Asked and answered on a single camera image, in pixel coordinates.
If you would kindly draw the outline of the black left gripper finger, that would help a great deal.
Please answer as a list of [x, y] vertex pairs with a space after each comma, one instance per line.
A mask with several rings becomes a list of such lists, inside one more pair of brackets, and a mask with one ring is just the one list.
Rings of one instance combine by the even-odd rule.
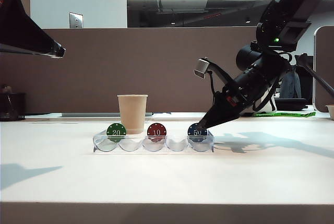
[[1, 52], [16, 53], [16, 54], [42, 55], [42, 56], [48, 56], [48, 57], [51, 57], [51, 58], [56, 58], [55, 55], [52, 55], [50, 53], [41, 53], [41, 52], [21, 49], [21, 48], [17, 48], [17, 47], [14, 47], [14, 46], [11, 46], [11, 45], [5, 45], [5, 44], [1, 44]]
[[56, 58], [62, 58], [66, 51], [26, 14], [21, 0], [1, 0], [1, 44]]

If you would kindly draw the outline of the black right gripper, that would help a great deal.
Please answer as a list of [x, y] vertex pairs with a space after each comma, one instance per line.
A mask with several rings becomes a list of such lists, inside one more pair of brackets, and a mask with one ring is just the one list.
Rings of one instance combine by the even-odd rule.
[[236, 120], [251, 108], [258, 112], [269, 103], [269, 79], [260, 71], [248, 69], [214, 94], [214, 102], [197, 129], [208, 129]]

